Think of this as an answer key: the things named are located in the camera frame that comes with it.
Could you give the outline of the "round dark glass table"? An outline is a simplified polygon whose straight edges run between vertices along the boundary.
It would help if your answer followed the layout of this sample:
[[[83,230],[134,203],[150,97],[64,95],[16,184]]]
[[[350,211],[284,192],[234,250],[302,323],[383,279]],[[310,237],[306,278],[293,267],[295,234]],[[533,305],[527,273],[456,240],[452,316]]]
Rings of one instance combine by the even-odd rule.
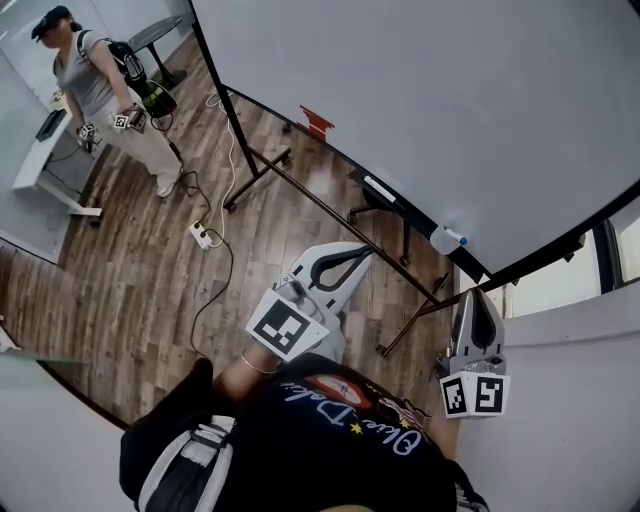
[[[147,49],[150,52],[158,66],[161,79],[160,84],[168,90],[172,90],[180,85],[186,79],[187,72],[185,70],[171,72],[160,59],[155,43],[176,29],[182,23],[183,19],[184,17],[181,15],[162,19],[146,27],[129,40],[129,46],[135,52],[139,52],[142,49]]]

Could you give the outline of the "person's right forearm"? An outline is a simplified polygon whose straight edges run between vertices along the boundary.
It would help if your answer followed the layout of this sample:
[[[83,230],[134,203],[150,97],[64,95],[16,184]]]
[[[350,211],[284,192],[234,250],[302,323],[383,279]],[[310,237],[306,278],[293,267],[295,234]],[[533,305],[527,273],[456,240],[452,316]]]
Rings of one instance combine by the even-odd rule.
[[[428,422],[428,434],[438,445],[441,452],[448,459],[456,457],[459,435],[458,419],[448,419],[445,416],[433,414]]]

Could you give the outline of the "white power strip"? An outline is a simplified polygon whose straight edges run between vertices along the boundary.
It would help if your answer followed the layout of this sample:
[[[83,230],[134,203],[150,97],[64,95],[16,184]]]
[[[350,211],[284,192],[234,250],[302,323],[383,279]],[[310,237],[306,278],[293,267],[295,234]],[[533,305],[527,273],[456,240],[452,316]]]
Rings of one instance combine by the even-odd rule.
[[[199,221],[189,226],[189,232],[201,249],[208,250],[213,247],[211,237]]]

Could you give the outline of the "person in dark shirt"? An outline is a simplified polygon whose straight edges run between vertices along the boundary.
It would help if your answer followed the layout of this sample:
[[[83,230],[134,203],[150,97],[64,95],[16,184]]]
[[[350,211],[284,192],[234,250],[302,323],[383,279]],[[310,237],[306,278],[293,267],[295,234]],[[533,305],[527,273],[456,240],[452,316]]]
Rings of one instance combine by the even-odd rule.
[[[214,512],[456,512],[439,448],[388,392],[316,354],[285,366],[238,404],[217,392],[210,362],[191,372],[123,435],[120,485],[137,499],[161,452],[215,415],[236,423]]]

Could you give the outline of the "red whiteboard eraser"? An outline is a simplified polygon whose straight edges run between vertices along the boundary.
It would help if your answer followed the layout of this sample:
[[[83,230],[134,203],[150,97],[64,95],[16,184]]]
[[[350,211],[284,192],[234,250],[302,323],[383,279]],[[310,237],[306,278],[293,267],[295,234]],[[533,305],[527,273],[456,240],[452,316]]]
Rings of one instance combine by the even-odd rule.
[[[300,108],[306,117],[306,131],[319,141],[325,142],[327,132],[334,129],[335,125],[303,105]]]

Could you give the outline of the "green glass table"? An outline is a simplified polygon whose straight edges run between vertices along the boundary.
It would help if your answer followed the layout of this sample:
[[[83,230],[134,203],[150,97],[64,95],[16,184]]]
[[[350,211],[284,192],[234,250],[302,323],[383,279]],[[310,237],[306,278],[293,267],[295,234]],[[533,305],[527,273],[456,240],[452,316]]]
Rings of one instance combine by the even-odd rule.
[[[3,347],[0,346],[0,356],[13,357],[24,360],[40,361],[40,362],[55,362],[55,363],[70,363],[70,364],[88,364],[89,359],[66,357],[60,355],[47,356],[38,354],[33,351],[25,351],[16,347]]]

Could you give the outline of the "black framed window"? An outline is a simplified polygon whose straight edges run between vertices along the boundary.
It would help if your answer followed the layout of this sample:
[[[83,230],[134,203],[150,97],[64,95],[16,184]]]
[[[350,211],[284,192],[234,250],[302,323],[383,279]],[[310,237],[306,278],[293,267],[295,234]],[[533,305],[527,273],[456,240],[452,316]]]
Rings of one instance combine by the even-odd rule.
[[[600,293],[640,282],[640,218],[628,226],[607,219],[592,232]]]

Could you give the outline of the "person's grey trousers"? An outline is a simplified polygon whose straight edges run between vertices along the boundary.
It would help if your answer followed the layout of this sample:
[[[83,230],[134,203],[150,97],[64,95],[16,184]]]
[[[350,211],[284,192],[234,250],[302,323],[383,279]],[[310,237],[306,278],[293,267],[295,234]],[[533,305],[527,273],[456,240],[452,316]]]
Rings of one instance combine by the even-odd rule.
[[[344,311],[337,314],[339,320],[338,329],[332,331],[322,342],[315,348],[317,354],[322,355],[334,362],[341,363],[344,358],[346,340],[343,333],[343,324],[346,320]]]

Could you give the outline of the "white standing desk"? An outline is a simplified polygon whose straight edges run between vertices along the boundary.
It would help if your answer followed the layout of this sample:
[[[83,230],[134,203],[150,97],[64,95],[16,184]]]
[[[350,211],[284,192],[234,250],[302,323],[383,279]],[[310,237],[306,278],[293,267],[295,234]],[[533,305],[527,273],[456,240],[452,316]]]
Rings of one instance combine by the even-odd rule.
[[[31,190],[39,187],[64,204],[68,208],[68,213],[70,215],[88,217],[95,222],[100,222],[102,217],[101,208],[82,206],[76,200],[72,199],[62,190],[57,188],[54,184],[51,184],[46,179],[41,178],[41,174],[51,161],[50,157],[52,156],[58,140],[66,131],[71,120],[71,117],[64,109],[52,112],[51,116],[55,119],[55,123],[51,124],[51,126],[54,127],[54,130],[50,132],[50,136],[48,138],[44,140],[36,139],[32,144],[16,175],[12,185],[12,190]]]

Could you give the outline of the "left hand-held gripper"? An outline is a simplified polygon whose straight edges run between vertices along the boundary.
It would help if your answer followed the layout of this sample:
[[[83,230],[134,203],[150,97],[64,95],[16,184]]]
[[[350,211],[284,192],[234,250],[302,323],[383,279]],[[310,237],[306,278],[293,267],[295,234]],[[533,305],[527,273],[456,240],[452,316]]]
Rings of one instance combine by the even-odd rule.
[[[283,361],[315,348],[338,329],[337,314],[344,309],[366,277],[373,250],[361,242],[332,242],[307,249],[265,291],[245,330]],[[349,267],[333,284],[322,284],[324,272],[344,263]]]

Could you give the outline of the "large whiteboard on stand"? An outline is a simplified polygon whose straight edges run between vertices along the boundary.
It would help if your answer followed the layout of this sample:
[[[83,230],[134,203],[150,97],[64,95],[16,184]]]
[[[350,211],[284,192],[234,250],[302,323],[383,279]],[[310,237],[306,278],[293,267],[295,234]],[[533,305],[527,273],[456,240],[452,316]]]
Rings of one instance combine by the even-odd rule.
[[[251,147],[246,140],[245,133],[231,101],[232,95],[237,95],[243,99],[247,99],[248,97],[222,83],[211,53],[206,47],[205,36],[198,19],[194,20],[192,28],[201,52],[203,53],[209,73],[213,79],[216,91],[220,97],[220,106],[223,107],[225,112],[229,115],[231,134],[239,144],[251,172],[251,178],[249,181],[229,196],[229,198],[223,201],[222,209],[229,214],[235,212],[237,209],[237,202],[241,196],[267,173],[274,172],[280,178],[284,179],[289,185],[293,186],[299,193],[309,199],[313,204],[321,208],[321,210],[329,215],[334,221],[347,229],[360,242],[368,244],[373,250],[373,254],[385,261],[385,263],[387,263],[395,272],[399,273],[411,286],[416,288],[419,293],[425,296],[425,302],[416,310],[410,320],[405,323],[393,341],[387,346],[381,344],[376,346],[376,351],[383,358],[387,357],[401,342],[401,340],[408,335],[410,329],[419,318],[454,306],[462,295],[458,293],[447,299],[438,299],[434,291],[427,291],[417,278],[413,277],[409,273],[408,267],[401,265],[400,258],[392,258],[384,249],[382,249],[381,246],[374,243],[363,232],[361,232],[356,225],[350,225],[346,220],[347,215],[341,216],[336,210],[323,202],[319,196],[313,194],[299,181],[288,174],[288,172],[284,170],[284,167],[291,163],[290,149],[284,150],[278,156],[269,160],[255,148]],[[344,157],[343,159],[349,163],[352,170],[360,170],[371,176],[371,173],[364,167],[352,160],[349,160],[347,157]],[[624,192],[621,197],[605,206],[601,212],[592,215],[582,224],[578,225],[578,227],[570,230],[569,233],[562,235],[558,240],[553,241],[534,252],[533,255],[525,257],[522,261],[517,262],[496,274],[491,274],[481,270],[480,264],[475,262],[472,257],[464,256],[461,248],[452,252],[449,259],[453,264],[459,267],[461,271],[467,273],[467,275],[469,275],[472,281],[476,284],[476,287],[485,293],[503,288],[507,284],[516,286],[522,278],[540,271],[551,264],[560,260],[570,261],[575,253],[583,246],[587,232],[592,231],[594,227],[618,214],[637,200],[640,200],[640,181],[634,184],[630,190]],[[410,223],[411,232],[416,231],[423,238],[427,238],[436,229],[436,224],[432,220],[428,219],[426,215],[420,213],[416,207],[410,205],[407,200],[397,197],[396,201],[393,202],[392,205],[396,207]]]

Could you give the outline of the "person's left forearm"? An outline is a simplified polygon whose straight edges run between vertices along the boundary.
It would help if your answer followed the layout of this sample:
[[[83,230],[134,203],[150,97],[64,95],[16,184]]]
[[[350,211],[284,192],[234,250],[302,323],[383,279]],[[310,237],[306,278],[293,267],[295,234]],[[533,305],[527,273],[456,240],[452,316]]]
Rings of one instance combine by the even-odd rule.
[[[276,354],[252,342],[213,380],[213,389],[229,401],[240,402],[273,377],[280,363]]]

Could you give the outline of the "white rectangular eraser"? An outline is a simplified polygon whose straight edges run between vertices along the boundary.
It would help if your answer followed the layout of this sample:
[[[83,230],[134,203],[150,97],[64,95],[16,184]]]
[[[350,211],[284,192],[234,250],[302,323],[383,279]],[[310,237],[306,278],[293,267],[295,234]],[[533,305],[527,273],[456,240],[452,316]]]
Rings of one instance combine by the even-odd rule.
[[[389,190],[387,190],[383,185],[381,185],[371,176],[366,175],[364,177],[364,182],[367,183],[371,188],[373,188],[381,196],[383,196],[387,201],[391,203],[396,201],[396,196],[393,195]]]

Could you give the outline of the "black flat device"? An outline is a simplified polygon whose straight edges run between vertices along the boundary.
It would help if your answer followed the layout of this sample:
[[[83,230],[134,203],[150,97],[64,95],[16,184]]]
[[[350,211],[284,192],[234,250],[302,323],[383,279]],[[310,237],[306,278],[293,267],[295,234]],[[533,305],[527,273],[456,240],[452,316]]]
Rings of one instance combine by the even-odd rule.
[[[66,114],[67,112],[64,109],[56,109],[50,112],[38,130],[36,140],[42,142],[52,137]]]

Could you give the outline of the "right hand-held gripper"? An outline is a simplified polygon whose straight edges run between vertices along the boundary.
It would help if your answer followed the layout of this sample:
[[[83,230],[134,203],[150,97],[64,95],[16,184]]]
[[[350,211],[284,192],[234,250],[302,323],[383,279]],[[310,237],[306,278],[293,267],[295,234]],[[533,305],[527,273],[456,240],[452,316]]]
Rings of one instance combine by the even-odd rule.
[[[434,368],[447,419],[505,414],[511,377],[499,354],[503,341],[503,321],[494,302],[479,289],[466,291],[454,318],[451,352],[439,355]],[[480,350],[498,355],[458,356]]]

